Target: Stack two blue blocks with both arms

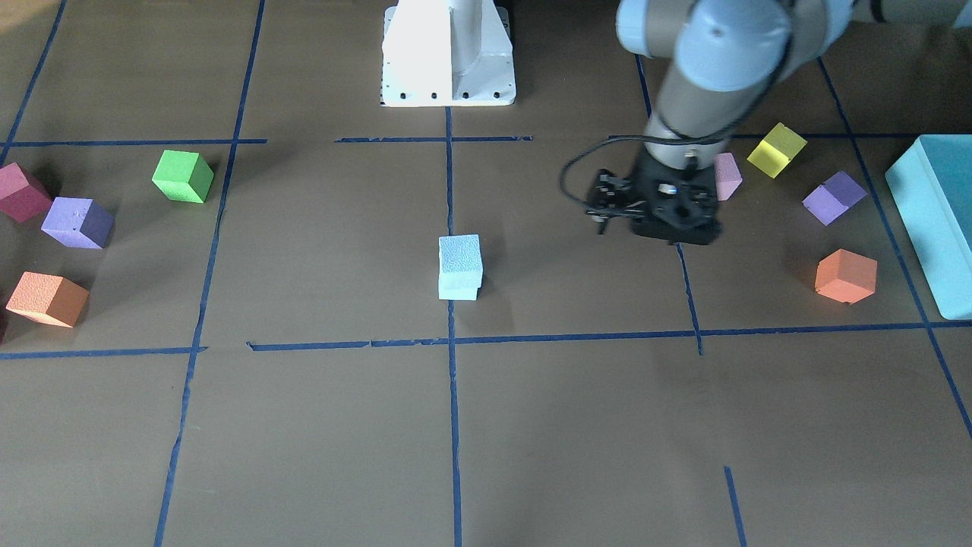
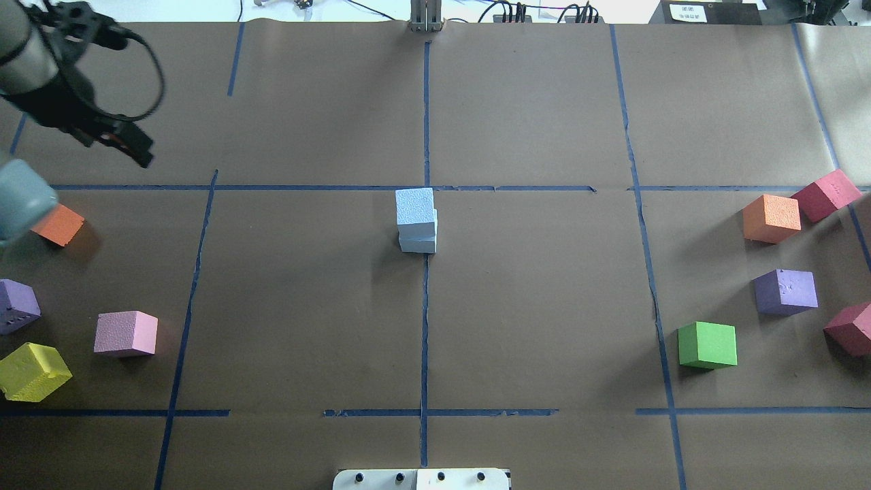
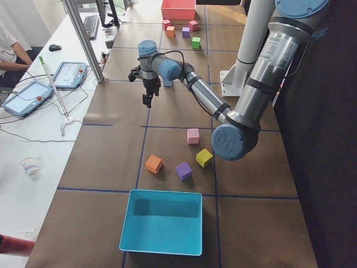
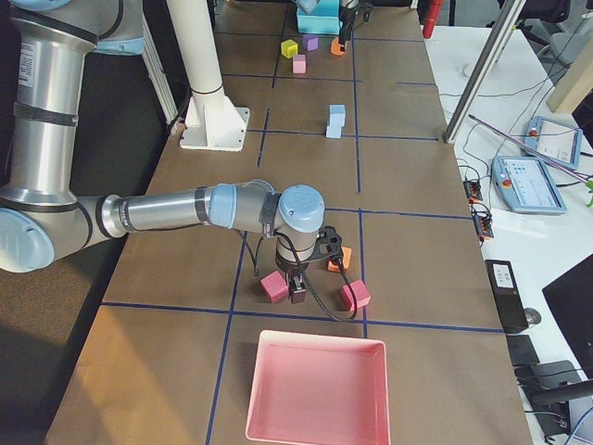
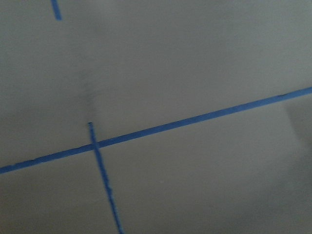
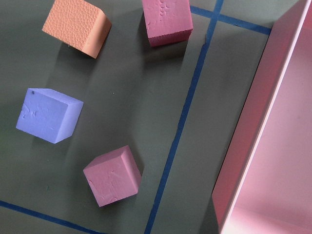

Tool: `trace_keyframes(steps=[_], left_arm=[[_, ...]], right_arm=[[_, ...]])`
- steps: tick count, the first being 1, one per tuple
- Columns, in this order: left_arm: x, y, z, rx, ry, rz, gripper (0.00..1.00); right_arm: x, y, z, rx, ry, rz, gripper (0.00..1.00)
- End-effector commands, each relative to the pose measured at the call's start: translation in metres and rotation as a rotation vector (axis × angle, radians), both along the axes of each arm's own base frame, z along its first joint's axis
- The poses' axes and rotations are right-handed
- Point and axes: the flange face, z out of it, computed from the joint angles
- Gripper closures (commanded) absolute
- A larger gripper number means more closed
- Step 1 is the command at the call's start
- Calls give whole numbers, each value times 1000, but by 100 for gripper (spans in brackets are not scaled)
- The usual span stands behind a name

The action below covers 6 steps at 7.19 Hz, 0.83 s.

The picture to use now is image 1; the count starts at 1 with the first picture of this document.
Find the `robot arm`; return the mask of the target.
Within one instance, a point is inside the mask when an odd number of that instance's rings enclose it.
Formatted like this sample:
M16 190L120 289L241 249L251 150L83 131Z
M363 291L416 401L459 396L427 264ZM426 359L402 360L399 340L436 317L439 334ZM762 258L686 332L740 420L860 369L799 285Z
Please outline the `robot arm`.
M576 203L604 232L708 245L721 231L716 159L770 90L860 22L970 25L968 1L622 1L625 49L667 58L631 173L598 171Z

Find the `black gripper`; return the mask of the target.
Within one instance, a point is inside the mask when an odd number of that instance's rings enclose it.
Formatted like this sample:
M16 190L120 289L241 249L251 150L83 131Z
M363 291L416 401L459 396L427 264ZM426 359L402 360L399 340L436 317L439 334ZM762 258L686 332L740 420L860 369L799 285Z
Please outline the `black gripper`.
M626 177L598 170L585 197L585 213L607 222L624 218L637 236L688 245L710 245L722 233L715 167L671 169L648 151L636 156Z

